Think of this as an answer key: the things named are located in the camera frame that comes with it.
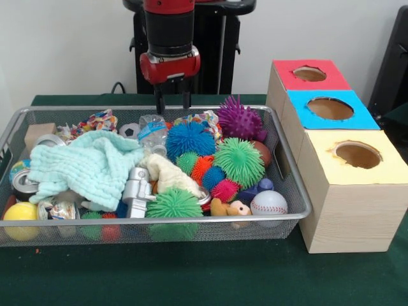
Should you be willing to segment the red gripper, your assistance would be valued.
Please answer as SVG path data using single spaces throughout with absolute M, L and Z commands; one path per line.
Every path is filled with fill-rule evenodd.
M 181 57 L 157 57 L 150 52 L 140 56 L 140 69 L 148 83 L 154 85 L 156 110 L 163 114 L 165 102 L 163 96 L 163 83 L 173 78 L 190 78 L 195 76 L 201 65 L 200 53 L 193 46 L 191 52 Z M 191 80 L 183 79 L 181 82 L 183 108 L 191 107 Z

